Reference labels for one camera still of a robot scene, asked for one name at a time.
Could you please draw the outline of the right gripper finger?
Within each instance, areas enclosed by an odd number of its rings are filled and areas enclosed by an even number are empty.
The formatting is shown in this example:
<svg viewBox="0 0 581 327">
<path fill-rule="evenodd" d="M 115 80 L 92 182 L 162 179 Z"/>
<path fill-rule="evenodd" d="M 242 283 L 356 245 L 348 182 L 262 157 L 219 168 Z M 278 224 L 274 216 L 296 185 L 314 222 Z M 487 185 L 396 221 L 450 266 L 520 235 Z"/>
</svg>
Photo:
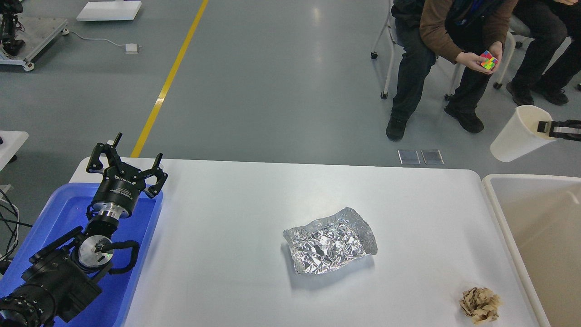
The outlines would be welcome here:
<svg viewBox="0 0 581 327">
<path fill-rule="evenodd" d="M 581 141 L 581 121 L 539 121 L 537 132 L 544 133 L 548 137 L 558 139 L 568 139 L 572 141 Z"/>
</svg>

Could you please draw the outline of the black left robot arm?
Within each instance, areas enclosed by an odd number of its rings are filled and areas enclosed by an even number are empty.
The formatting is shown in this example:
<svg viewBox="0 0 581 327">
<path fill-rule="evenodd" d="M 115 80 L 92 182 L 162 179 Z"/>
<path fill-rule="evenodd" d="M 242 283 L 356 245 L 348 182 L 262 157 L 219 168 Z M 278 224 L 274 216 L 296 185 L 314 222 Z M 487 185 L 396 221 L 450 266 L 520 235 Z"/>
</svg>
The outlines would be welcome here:
<svg viewBox="0 0 581 327">
<path fill-rule="evenodd" d="M 87 206 L 87 225 L 31 255 L 24 283 L 1 299 L 3 327 L 52 327 L 57 317 L 69 322 L 102 293 L 100 279 L 137 264 L 139 242 L 114 242 L 113 234 L 121 219 L 131 217 L 140 194 L 161 193 L 168 174 L 160 166 L 162 153 L 147 170 L 122 161 L 116 150 L 121 138 L 118 133 L 112 144 L 95 145 L 86 171 L 103 178 Z"/>
</svg>

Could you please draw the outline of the wheeled robot base platform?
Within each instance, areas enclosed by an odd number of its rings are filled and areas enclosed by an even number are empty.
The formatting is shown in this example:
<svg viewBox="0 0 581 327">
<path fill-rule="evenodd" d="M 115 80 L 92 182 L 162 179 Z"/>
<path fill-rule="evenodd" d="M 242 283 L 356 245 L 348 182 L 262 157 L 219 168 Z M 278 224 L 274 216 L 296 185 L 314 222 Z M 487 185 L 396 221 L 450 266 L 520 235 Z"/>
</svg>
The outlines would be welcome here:
<svg viewBox="0 0 581 327">
<path fill-rule="evenodd" d="M 0 64 L 34 69 L 35 58 L 57 35 L 68 35 L 68 21 L 59 17 L 28 17 L 20 0 L 2 0 Z"/>
</svg>

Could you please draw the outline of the person's left hand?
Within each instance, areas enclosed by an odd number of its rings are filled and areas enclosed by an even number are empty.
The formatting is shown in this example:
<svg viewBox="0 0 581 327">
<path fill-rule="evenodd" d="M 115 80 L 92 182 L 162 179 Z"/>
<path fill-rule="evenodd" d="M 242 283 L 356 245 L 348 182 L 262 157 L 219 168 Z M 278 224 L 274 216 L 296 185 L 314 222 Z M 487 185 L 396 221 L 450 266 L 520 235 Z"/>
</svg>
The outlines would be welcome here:
<svg viewBox="0 0 581 327">
<path fill-rule="evenodd" d="M 497 62 L 492 69 L 489 69 L 486 72 L 487 74 L 493 74 L 498 70 L 498 68 L 500 68 L 500 63 L 502 62 L 502 56 L 503 56 L 503 50 L 504 50 L 503 47 L 504 47 L 504 44 L 500 41 L 495 41 L 494 43 L 492 43 L 491 46 L 489 46 L 488 52 L 490 52 L 491 55 L 494 56 L 494 58 L 496 58 Z"/>
</svg>

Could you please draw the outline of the person's right hand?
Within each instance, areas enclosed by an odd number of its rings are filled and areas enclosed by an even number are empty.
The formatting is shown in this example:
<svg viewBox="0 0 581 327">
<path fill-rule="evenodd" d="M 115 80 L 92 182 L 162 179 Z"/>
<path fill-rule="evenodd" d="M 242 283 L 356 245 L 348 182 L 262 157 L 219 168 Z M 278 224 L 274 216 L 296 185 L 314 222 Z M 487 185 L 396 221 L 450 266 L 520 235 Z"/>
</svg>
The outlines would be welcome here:
<svg viewBox="0 0 581 327">
<path fill-rule="evenodd" d="M 475 53 L 461 52 L 456 56 L 455 61 L 459 64 L 464 65 L 466 68 L 469 68 L 469 69 L 475 71 L 475 72 L 479 72 L 479 73 L 483 73 L 483 74 L 492 74 L 493 73 L 493 70 L 486 69 L 481 65 L 481 63 L 484 63 L 487 61 L 487 58 L 483 57 L 483 56 L 479 56 L 478 54 L 475 54 Z"/>
</svg>

